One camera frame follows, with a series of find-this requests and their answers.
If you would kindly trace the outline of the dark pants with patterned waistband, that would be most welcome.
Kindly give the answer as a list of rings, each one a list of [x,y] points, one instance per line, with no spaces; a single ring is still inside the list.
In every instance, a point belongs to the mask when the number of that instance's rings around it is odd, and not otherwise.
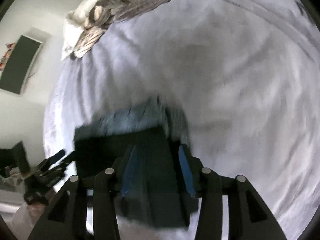
[[[76,170],[82,178],[95,176],[135,146],[135,167],[127,193],[115,200],[116,214],[154,228],[185,228],[198,210],[178,159],[179,147],[189,143],[183,111],[150,98],[78,127]]]

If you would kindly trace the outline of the dark grey quilted cloth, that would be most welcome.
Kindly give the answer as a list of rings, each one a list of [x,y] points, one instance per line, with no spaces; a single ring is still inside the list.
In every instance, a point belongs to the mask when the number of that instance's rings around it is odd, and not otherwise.
[[[90,10],[88,21],[98,26],[121,22],[156,9],[171,0],[99,0]]]

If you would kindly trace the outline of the grey plush bed blanket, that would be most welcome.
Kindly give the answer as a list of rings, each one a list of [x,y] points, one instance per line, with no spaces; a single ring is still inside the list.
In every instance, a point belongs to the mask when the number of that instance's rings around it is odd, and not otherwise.
[[[63,62],[46,156],[150,97],[185,113],[204,165],[246,176],[286,237],[303,233],[319,206],[319,30],[300,0],[171,0],[111,25]]]

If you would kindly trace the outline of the striped beige cloth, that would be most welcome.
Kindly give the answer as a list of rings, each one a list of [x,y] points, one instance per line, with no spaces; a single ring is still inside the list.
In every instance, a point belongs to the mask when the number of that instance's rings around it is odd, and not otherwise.
[[[61,59],[82,58],[112,23],[132,19],[171,0],[83,0],[65,16]]]

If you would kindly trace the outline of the wall mounted television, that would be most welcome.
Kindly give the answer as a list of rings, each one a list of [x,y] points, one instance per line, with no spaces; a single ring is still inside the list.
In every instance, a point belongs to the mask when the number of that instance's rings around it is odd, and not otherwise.
[[[1,90],[21,95],[42,42],[21,35],[1,74]]]

